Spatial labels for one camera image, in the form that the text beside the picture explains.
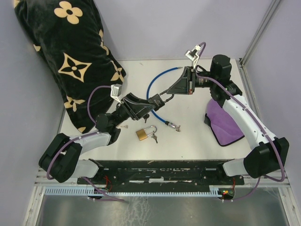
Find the black padlock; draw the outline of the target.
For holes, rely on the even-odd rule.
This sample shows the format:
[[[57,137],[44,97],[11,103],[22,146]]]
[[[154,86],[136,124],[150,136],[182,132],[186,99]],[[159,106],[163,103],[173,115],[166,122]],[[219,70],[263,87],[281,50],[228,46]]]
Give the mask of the black padlock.
[[[156,94],[156,95],[154,95],[154,96],[147,99],[150,104],[154,105],[154,108],[153,108],[154,111],[159,110],[161,107],[163,107],[165,105],[165,103],[169,102],[171,99],[174,98],[174,94],[172,94],[170,98],[168,98],[166,100],[163,100],[161,98],[161,96],[163,94],[167,94],[167,90],[165,90],[165,91],[163,91],[159,94]]]

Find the long-shackle brass padlock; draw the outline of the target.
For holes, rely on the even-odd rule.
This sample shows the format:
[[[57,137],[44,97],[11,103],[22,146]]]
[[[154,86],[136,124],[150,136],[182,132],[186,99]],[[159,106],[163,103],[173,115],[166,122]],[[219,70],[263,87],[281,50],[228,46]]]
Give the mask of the long-shackle brass padlock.
[[[147,139],[148,137],[152,137],[157,132],[157,127],[154,125],[151,125],[149,127],[140,129],[136,131],[136,135],[140,141]]]

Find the long padlock keys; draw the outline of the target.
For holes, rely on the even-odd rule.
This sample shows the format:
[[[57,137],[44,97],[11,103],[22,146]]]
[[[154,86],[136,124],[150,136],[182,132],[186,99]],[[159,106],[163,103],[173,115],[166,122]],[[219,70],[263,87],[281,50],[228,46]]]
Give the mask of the long padlock keys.
[[[158,139],[155,133],[153,133],[151,137],[155,140],[156,143],[158,143]]]

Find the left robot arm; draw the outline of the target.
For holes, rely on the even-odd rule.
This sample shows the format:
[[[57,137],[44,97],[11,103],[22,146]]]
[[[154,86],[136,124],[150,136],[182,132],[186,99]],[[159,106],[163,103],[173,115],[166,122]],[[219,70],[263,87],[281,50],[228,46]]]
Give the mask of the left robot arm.
[[[157,104],[151,98],[145,100],[132,93],[122,98],[112,113],[96,117],[96,130],[77,137],[57,134],[39,160],[39,166],[46,172],[47,179],[63,183],[70,178],[88,178],[98,184],[103,181],[104,172],[92,160],[80,160],[82,153],[114,143],[121,130],[117,127],[128,118],[139,120],[154,110]]]

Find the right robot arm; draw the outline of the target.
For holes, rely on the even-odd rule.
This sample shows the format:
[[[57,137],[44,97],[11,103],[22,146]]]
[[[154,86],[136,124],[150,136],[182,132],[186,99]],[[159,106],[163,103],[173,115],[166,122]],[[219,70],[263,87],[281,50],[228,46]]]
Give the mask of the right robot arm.
[[[198,71],[199,68],[199,65],[185,67],[181,77],[167,89],[167,94],[191,95],[195,88],[209,88],[212,99],[238,125],[251,148],[245,158],[224,162],[222,169],[216,172],[216,180],[227,184],[233,176],[244,174],[252,178],[264,176],[271,179],[269,173],[280,170],[278,182],[284,181],[289,142],[285,137],[278,138],[272,133],[249,107],[242,91],[230,79],[230,58],[215,55],[209,71]]]

